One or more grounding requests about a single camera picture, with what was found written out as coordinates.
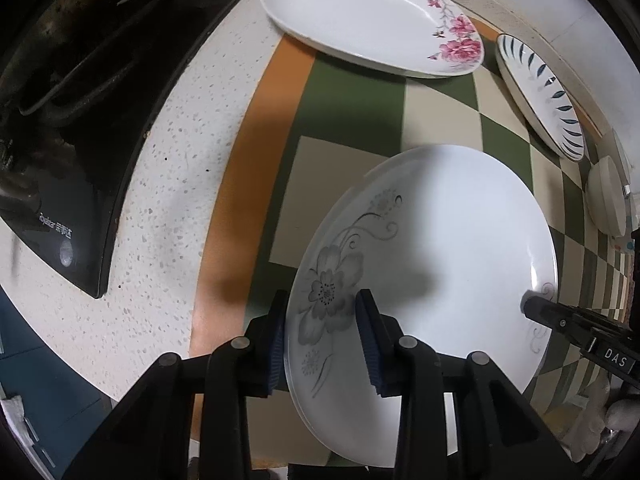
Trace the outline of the white plate grey flower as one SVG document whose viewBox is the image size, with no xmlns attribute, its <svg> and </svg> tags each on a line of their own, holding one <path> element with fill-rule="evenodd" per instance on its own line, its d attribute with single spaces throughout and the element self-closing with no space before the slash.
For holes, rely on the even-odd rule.
<svg viewBox="0 0 640 480">
<path fill-rule="evenodd" d="M 550 332 L 522 303 L 558 287 L 546 218 L 508 166 L 444 144 L 387 159 L 334 205 L 299 263 L 284 358 L 296 410 L 335 454 L 392 466 L 400 402 L 370 383 L 358 292 L 370 290 L 378 310 L 439 353 L 487 353 L 524 390 Z"/>
</svg>

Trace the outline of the white plate blue leaf pattern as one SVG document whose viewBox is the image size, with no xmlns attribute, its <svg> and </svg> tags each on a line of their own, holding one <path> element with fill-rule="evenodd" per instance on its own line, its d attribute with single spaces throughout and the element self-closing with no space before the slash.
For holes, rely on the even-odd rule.
<svg viewBox="0 0 640 480">
<path fill-rule="evenodd" d="M 500 34 L 496 40 L 500 74 L 534 131 L 560 157 L 580 162 L 585 138 L 570 96 L 546 62 L 525 42 Z"/>
</svg>

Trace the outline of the green white checkered mat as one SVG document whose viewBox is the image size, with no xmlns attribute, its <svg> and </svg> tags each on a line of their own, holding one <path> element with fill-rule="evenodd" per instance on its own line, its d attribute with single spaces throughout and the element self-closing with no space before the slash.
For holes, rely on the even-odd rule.
<svg viewBox="0 0 640 480">
<path fill-rule="evenodd" d="M 628 320 L 634 259 L 596 228 L 586 204 L 604 129 L 578 110 L 585 158 L 553 153 L 506 90 L 497 31 L 483 21 L 476 28 L 483 65 L 445 80 L 401 79 L 280 40 L 224 156 L 196 282 L 191 356 L 239 335 L 292 285 L 314 230 L 358 178 L 424 143 L 476 148 L 513 170 L 547 219 L 561 299 Z"/>
</svg>

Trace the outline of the black induction cooktop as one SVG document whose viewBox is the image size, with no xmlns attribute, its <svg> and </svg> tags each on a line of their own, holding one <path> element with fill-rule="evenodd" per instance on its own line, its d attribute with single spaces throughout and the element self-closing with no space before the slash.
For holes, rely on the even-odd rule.
<svg viewBox="0 0 640 480">
<path fill-rule="evenodd" d="M 1 0 L 2 219 L 89 296 L 145 137 L 239 1 Z"/>
</svg>

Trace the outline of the white oval plate pink flowers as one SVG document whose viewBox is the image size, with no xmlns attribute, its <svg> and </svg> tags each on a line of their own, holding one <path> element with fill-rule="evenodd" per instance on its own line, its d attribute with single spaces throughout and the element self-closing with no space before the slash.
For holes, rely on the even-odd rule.
<svg viewBox="0 0 640 480">
<path fill-rule="evenodd" d="M 452 0 L 260 0 L 281 30 L 334 58 L 394 75 L 467 75 L 480 33 Z"/>
</svg>

